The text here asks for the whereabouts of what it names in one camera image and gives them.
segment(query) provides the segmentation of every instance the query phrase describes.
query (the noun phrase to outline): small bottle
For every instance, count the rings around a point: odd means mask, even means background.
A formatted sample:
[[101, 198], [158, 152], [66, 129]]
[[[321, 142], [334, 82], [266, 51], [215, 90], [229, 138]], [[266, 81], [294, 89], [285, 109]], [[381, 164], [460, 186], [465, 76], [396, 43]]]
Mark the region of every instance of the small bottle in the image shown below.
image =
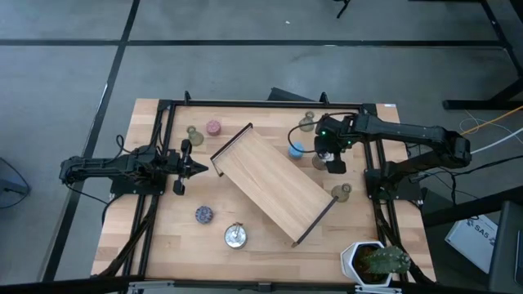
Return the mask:
[[321, 158], [318, 156], [318, 154], [314, 154], [314, 157], [312, 158], [312, 166], [314, 166], [317, 170], [324, 171], [327, 169], [327, 165]]
[[337, 197], [338, 202], [345, 202], [349, 199], [349, 196], [351, 195], [352, 186], [351, 184], [343, 184], [343, 185], [337, 185], [333, 188], [332, 191], [330, 191], [331, 196]]
[[187, 127], [187, 133], [189, 134], [189, 141], [193, 146], [199, 146], [203, 143], [203, 135], [196, 131], [195, 126]]
[[314, 113], [312, 111], [307, 111], [305, 113], [305, 117], [302, 118], [299, 125], [307, 124], [306, 126], [301, 126], [300, 130], [302, 131], [312, 131], [314, 130], [314, 125], [312, 124], [314, 121], [312, 120], [314, 118]]

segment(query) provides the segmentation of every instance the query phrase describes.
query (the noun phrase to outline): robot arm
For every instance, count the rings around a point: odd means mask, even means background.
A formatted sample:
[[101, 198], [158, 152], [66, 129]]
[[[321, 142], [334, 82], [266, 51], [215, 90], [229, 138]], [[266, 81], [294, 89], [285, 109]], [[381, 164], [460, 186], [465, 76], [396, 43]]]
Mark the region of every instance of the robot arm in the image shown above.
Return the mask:
[[383, 122], [371, 114], [347, 115], [342, 121], [325, 114], [319, 120], [315, 134], [315, 152], [325, 161], [330, 173], [346, 172], [340, 153], [358, 142], [384, 139], [432, 148], [431, 152], [401, 163], [386, 162], [380, 170], [370, 170], [373, 186], [385, 189], [393, 189], [407, 175], [434, 167], [466, 167], [472, 160], [470, 142], [455, 131]]
[[173, 191], [183, 195], [183, 180], [208, 170], [192, 160], [189, 140], [181, 142], [181, 155], [170, 149], [162, 155], [150, 145], [141, 146], [117, 158], [72, 157], [61, 164], [60, 179], [71, 185], [91, 177], [108, 177], [114, 194], [163, 194], [167, 175], [178, 175]]

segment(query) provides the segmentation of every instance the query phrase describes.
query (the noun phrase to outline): wooden tabletop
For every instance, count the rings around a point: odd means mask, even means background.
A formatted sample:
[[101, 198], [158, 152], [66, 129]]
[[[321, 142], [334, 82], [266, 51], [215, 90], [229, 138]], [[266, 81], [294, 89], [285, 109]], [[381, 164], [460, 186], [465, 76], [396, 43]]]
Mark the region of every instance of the wooden tabletop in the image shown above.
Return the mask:
[[[126, 149], [149, 144], [157, 105], [158, 100], [136, 100]], [[399, 122], [395, 105], [377, 105], [377, 109], [382, 120]], [[293, 240], [227, 176], [219, 177], [210, 161], [210, 157], [248, 123], [252, 123], [257, 133], [280, 153], [288, 156], [288, 130], [298, 124], [307, 110], [315, 112], [315, 119], [324, 113], [340, 111], [177, 106], [169, 148], [179, 149], [181, 141], [187, 137], [186, 128], [196, 126], [205, 135], [205, 140], [193, 148], [191, 157], [210, 168], [186, 180], [185, 196], [172, 192], [175, 177], [169, 177], [166, 193], [159, 200], [147, 278], [353, 282], [342, 275], [340, 252], [353, 242], [378, 239], [372, 203], [365, 191], [363, 170], [366, 166], [362, 144], [354, 145], [343, 154], [347, 166], [347, 173], [343, 175], [316, 170], [311, 163], [313, 154], [305, 154], [302, 159], [292, 161], [328, 193], [335, 185], [346, 182], [352, 185], [349, 200], [335, 203], [297, 247], [291, 247]], [[219, 136], [211, 137], [205, 133], [205, 124], [210, 119], [221, 122]], [[164, 114], [163, 125], [166, 120], [167, 114]], [[313, 131], [295, 131], [292, 138], [293, 141], [301, 141], [305, 149], [313, 149], [314, 135]], [[383, 145], [387, 160], [398, 162], [407, 158], [403, 143], [385, 140]], [[373, 158], [377, 163], [375, 152]], [[124, 195], [108, 209], [92, 267], [93, 274], [104, 270], [128, 240], [136, 201], [137, 195]], [[201, 225], [194, 218], [196, 209], [202, 205], [214, 211], [210, 224]], [[424, 274], [435, 279], [419, 210], [406, 201], [395, 201], [395, 205], [403, 245]], [[248, 234], [248, 242], [241, 250], [230, 249], [224, 242], [225, 230], [235, 222], [243, 223]], [[140, 254], [139, 243], [132, 274], [137, 272]]]

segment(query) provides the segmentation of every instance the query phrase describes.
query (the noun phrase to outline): cactus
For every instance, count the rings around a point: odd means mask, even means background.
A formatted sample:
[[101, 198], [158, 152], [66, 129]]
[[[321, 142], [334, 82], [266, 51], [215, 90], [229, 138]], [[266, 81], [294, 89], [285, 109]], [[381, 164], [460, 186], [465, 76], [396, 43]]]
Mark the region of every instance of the cactus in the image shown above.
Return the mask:
[[371, 274], [404, 274], [410, 267], [409, 255], [396, 246], [379, 248], [363, 261]]

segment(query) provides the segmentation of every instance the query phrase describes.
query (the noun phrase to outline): gray floor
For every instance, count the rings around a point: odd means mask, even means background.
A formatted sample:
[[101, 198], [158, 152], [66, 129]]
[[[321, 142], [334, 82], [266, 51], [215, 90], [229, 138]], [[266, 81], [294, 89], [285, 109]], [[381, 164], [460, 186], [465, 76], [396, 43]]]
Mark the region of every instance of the gray floor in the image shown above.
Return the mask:
[[[3, 0], [0, 38], [119, 39], [131, 3]], [[521, 56], [523, 25], [507, 2], [490, 4]], [[353, 0], [336, 20], [339, 8], [326, 0], [148, 0], [141, 2], [131, 39], [495, 39], [475, 3]], [[57, 179], [60, 161], [82, 152], [115, 52], [115, 47], [0, 47], [0, 156], [34, 188], [20, 205], [0, 210], [1, 284], [38, 279], [67, 194]], [[485, 48], [128, 47], [95, 156], [114, 156], [114, 137], [126, 133], [136, 98], [182, 98], [187, 90], [194, 99], [264, 100], [271, 87], [310, 98], [326, 91], [332, 101], [395, 103], [404, 123], [458, 129], [468, 115], [444, 111], [442, 100], [486, 99], [515, 78], [506, 53]], [[471, 113], [488, 120], [503, 112]], [[500, 123], [515, 131], [523, 119], [515, 114]], [[477, 149], [506, 134], [485, 127], [468, 138]], [[522, 147], [510, 140], [475, 156], [472, 167], [520, 154]], [[458, 188], [481, 197], [517, 186], [523, 181], [520, 166], [514, 161], [464, 176]], [[84, 191], [106, 199], [109, 185], [88, 180]], [[424, 185], [449, 197], [437, 180]], [[458, 196], [459, 202], [467, 200]], [[102, 208], [82, 198], [58, 279], [89, 275]], [[435, 260], [447, 257], [437, 248], [432, 254]], [[466, 274], [435, 265], [442, 283], [480, 287]]]

